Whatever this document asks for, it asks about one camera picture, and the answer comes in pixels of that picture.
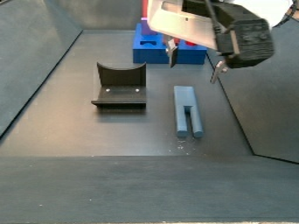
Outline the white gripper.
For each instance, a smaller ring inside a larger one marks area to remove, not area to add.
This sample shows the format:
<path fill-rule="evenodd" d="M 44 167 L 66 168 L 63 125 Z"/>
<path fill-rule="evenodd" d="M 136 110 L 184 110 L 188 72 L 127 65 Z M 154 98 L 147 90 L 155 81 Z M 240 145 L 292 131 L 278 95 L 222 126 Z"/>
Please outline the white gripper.
<path fill-rule="evenodd" d="M 196 45 L 218 49 L 211 19 L 183 12 L 183 0 L 148 0 L 147 23 L 150 28 L 168 36 L 163 37 L 170 67 L 178 59 L 175 39 L 183 39 Z M 218 62 L 210 82 L 215 83 L 220 74 L 228 71 L 226 62 Z"/>

